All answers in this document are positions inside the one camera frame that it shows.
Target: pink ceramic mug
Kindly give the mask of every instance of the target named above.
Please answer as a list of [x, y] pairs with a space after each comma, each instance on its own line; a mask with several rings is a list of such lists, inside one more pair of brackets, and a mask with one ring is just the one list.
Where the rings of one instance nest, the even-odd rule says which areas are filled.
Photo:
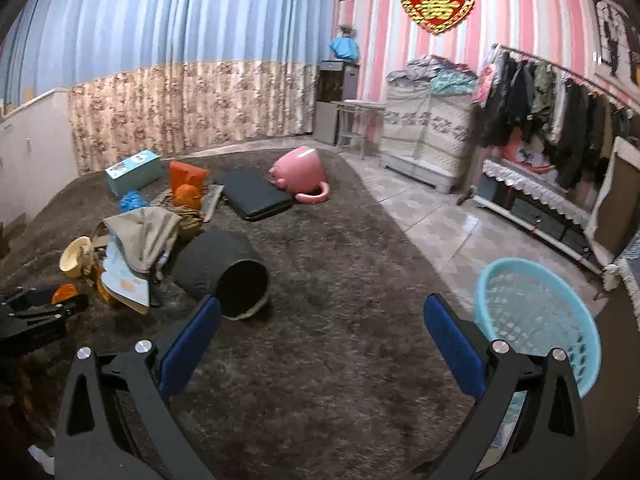
[[[317, 204], [329, 198], [326, 173], [314, 148], [300, 146], [281, 156], [268, 175], [278, 188], [295, 194], [298, 202]], [[316, 189], [320, 189], [320, 194], [309, 194]]]

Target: metal rod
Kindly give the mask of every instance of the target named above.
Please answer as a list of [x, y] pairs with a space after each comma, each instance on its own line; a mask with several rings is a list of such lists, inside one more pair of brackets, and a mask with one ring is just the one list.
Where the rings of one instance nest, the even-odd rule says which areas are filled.
[[580, 74], [574, 72], [573, 70], [568, 69], [567, 67], [564, 67], [562, 65], [558, 65], [558, 63], [554, 63], [553, 61], [549, 61], [548, 59], [545, 59], [544, 57], [536, 56], [535, 54], [532, 54], [530, 52], [524, 52], [523, 50], [519, 50], [517, 48], [513, 48], [512, 46], [505, 46], [503, 44], [494, 43], [492, 45], [492, 49], [496, 49], [497, 53], [499, 53], [501, 50], [507, 50], [509, 52], [516, 52], [517, 54], [520, 54], [521, 56], [526, 56], [526, 57], [530, 57], [532, 59], [537, 59], [539, 61], [544, 61], [545, 63], [549, 63], [549, 65], [552, 65], [552, 66], [555, 66], [556, 68], [559, 68], [562, 72], [566, 72], [567, 74], [570, 74], [572, 77], [575, 77], [576, 79], [579, 79], [583, 83], [587, 83], [587, 85], [591, 85], [593, 87], [596, 87], [603, 94], [606, 94], [607, 96], [611, 97], [612, 99], [615, 99], [623, 107], [629, 108], [629, 106], [627, 104], [625, 104], [625, 102], [622, 99], [620, 99], [619, 97], [616, 97], [610, 91], [605, 90], [602, 86], [600, 86], [595, 81], [592, 81], [591, 79], [587, 79], [587, 78], [585, 78], [585, 76], [580, 75]]

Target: black cylindrical basket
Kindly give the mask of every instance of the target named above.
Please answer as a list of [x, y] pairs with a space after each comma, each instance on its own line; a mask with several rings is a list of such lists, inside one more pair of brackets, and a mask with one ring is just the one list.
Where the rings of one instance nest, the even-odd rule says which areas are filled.
[[172, 275], [196, 300], [216, 297], [228, 319], [250, 317], [268, 300], [269, 273], [243, 234], [205, 231], [182, 250]]

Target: blue plastic basket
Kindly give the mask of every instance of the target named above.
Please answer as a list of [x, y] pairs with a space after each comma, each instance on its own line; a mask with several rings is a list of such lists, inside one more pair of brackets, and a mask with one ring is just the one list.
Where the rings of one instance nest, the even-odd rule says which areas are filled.
[[[502, 258], [485, 267], [476, 283], [476, 325], [491, 341], [503, 339], [517, 352], [545, 356], [566, 351], [580, 397], [600, 371], [600, 335], [580, 297], [545, 267], [520, 258]], [[520, 413], [523, 394], [515, 394], [504, 421]]]

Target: yellow bowl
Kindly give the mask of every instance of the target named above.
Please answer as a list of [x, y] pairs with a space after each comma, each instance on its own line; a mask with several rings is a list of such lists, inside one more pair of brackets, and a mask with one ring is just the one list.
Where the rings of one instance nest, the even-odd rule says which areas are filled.
[[65, 273], [68, 278], [79, 278], [82, 274], [80, 263], [78, 258], [83, 247], [89, 247], [91, 245], [91, 238], [88, 236], [81, 236], [71, 242], [66, 249], [62, 251], [60, 256], [60, 270]]

